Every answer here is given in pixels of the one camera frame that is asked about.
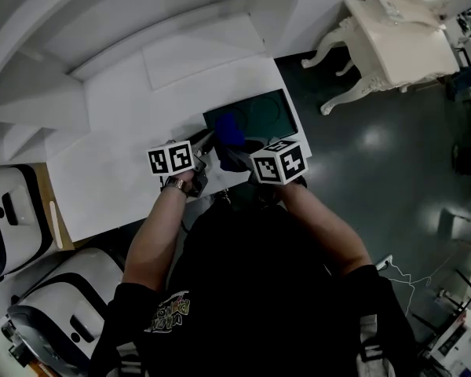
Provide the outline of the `white black-trimmed machine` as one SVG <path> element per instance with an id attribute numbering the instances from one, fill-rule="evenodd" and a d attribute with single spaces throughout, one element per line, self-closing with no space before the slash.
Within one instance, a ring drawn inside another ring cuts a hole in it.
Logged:
<path id="1" fill-rule="evenodd" d="M 0 167 L 0 278 L 40 258 L 52 242 L 34 169 Z"/>
<path id="2" fill-rule="evenodd" d="M 10 306 L 7 315 L 35 357 L 63 377 L 86 377 L 123 260 L 89 247 L 75 252 Z"/>

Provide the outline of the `dark green case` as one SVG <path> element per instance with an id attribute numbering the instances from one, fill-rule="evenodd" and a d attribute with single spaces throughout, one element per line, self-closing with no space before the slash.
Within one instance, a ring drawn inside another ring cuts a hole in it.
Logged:
<path id="1" fill-rule="evenodd" d="M 247 137 L 278 139 L 298 132 L 290 104 L 282 89 L 262 93 L 203 113 L 208 130 L 214 132 L 215 121 L 232 113 L 239 130 Z"/>

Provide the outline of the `black printed T-shirt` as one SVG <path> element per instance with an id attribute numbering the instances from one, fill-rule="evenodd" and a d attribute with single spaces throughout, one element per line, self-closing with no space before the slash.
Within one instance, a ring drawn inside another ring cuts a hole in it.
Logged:
<path id="1" fill-rule="evenodd" d="M 396 377 L 414 377 L 413 332 L 375 267 L 332 276 L 282 207 L 216 204 L 164 292 L 116 288 L 89 377 L 358 377 L 360 318 L 374 314 Z"/>

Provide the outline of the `wooden side table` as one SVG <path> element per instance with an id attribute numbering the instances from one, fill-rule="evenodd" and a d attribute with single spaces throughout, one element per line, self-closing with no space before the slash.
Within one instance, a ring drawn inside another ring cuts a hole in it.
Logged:
<path id="1" fill-rule="evenodd" d="M 48 222 L 49 230 L 51 232 L 52 237 L 54 238 L 53 227 L 52 227 L 52 222 L 51 222 L 51 215 L 50 215 L 50 210 L 49 210 L 49 202 L 50 201 L 53 201 L 57 206 L 57 217 L 58 217 L 60 232 L 61 232 L 62 239 L 63 239 L 63 244 L 64 244 L 63 251 L 74 250 L 75 249 L 74 244 L 71 241 L 71 238 L 68 234 L 67 227 L 64 224 L 64 219 L 62 218 L 62 215 L 60 213 L 60 208 L 58 206 L 57 199 L 55 197 L 53 187 L 51 185 L 47 165 L 45 163 L 33 163 L 32 168 L 35 171 L 35 175 L 36 175 L 37 182 L 38 182 L 38 189 L 39 189 L 39 193 L 40 193 L 41 200 L 42 200 L 42 206 L 43 206 L 43 209 L 44 209 L 44 213 L 45 213 L 46 220 Z"/>

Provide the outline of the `cream carved dressing table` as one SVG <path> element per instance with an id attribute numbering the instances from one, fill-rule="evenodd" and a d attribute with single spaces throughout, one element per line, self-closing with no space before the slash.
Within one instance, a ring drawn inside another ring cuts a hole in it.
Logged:
<path id="1" fill-rule="evenodd" d="M 459 70 L 444 26 L 423 6 L 407 0 L 346 0 L 345 5 L 350 15 L 321 39 L 313 58 L 301 62 L 303 68 L 314 67 L 334 47 L 346 46 L 349 61 L 336 75 L 350 68 L 360 72 L 350 90 L 321 106 L 323 115 L 370 93 L 404 92 Z"/>

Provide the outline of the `person's right forearm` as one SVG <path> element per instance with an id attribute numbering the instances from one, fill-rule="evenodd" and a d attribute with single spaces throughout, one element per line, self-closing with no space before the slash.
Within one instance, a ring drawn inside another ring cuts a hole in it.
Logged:
<path id="1" fill-rule="evenodd" d="M 305 186 L 291 182 L 276 190 L 287 211 L 319 244 L 330 272 L 346 276 L 373 264 L 357 232 Z"/>

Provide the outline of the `white desk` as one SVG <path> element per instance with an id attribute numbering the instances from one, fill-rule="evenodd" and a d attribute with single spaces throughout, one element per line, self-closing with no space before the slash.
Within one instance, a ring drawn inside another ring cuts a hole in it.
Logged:
<path id="1" fill-rule="evenodd" d="M 148 150 L 205 126 L 205 112 L 285 88 L 264 54 L 234 60 L 154 89 L 142 53 L 85 83 L 90 131 L 47 167 L 74 240 L 145 218 L 160 191 Z"/>

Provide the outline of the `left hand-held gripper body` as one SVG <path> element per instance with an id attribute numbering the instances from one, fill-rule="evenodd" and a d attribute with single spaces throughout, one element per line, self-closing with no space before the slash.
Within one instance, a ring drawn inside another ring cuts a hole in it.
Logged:
<path id="1" fill-rule="evenodd" d="M 207 185 L 206 162 L 204 156 L 198 157 L 197 150 L 201 144 L 191 145 L 189 141 L 168 141 L 164 145 L 147 151 L 152 174 L 159 177 L 161 187 L 169 176 L 193 170 L 190 197 L 199 198 Z"/>

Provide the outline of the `black metal frame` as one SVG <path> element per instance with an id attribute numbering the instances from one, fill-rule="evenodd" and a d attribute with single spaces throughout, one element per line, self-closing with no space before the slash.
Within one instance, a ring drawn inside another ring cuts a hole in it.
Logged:
<path id="1" fill-rule="evenodd" d="M 420 295 L 422 301 L 411 306 L 410 320 L 438 332 L 452 325 L 471 303 L 471 281 L 454 269 L 439 283 L 426 284 Z"/>

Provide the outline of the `white shelf unit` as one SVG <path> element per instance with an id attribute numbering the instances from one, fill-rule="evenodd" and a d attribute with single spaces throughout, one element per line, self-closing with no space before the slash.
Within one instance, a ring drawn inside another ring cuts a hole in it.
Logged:
<path id="1" fill-rule="evenodd" d="M 0 165 L 90 131 L 85 83 L 142 53 L 154 89 L 253 55 L 295 0 L 0 0 Z"/>

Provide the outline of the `blue cloth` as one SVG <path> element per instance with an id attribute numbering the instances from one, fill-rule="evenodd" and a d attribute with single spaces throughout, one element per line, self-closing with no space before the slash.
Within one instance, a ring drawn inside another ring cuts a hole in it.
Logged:
<path id="1" fill-rule="evenodd" d="M 237 122 L 232 113 L 221 115 L 215 121 L 214 148 L 220 160 L 220 167 L 224 171 L 242 173 L 246 171 L 246 166 L 239 165 L 228 155 L 228 150 L 234 148 L 240 150 L 245 145 L 243 132 L 239 130 Z"/>

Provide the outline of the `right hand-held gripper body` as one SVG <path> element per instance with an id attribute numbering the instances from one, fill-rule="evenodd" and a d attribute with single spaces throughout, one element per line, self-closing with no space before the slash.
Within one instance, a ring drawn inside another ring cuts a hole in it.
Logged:
<path id="1" fill-rule="evenodd" d="M 309 169 L 301 143 L 293 139 L 273 142 L 252 153 L 250 160 L 261 184 L 287 185 Z"/>

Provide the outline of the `white flat stick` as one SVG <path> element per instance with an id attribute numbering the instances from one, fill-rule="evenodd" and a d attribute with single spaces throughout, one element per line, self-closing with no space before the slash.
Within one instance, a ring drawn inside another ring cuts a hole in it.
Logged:
<path id="1" fill-rule="evenodd" d="M 53 201 L 49 202 L 49 210 L 50 210 L 51 222 L 52 222 L 53 234 L 54 234 L 53 239 L 56 243 L 57 248 L 62 251 L 64 249 L 64 244 L 63 244 L 63 239 L 60 232 L 60 226 L 59 226 L 58 217 L 57 217 L 57 206 Z"/>

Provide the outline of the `silver wristwatch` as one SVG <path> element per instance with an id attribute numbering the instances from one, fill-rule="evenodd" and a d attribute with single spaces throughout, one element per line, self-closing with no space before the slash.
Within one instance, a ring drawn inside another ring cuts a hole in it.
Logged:
<path id="1" fill-rule="evenodd" d="M 164 185 L 161 187 L 161 191 L 167 188 L 177 189 L 183 192 L 187 197 L 189 197 L 189 193 L 192 189 L 192 182 L 185 181 L 177 177 L 169 176 Z"/>

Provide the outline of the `white cluttered workbench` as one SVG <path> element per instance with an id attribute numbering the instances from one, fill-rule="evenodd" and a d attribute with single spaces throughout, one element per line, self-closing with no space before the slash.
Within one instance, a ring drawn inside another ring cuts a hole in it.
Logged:
<path id="1" fill-rule="evenodd" d="M 430 351 L 452 377 L 471 377 L 471 309 L 466 309 Z"/>

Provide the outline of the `person's left forearm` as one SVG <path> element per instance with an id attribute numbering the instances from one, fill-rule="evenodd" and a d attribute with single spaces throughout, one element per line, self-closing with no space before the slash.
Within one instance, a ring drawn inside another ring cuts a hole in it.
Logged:
<path id="1" fill-rule="evenodd" d="M 145 219 L 126 256 L 124 283 L 140 284 L 161 291 L 173 261 L 187 196 L 166 187 Z"/>

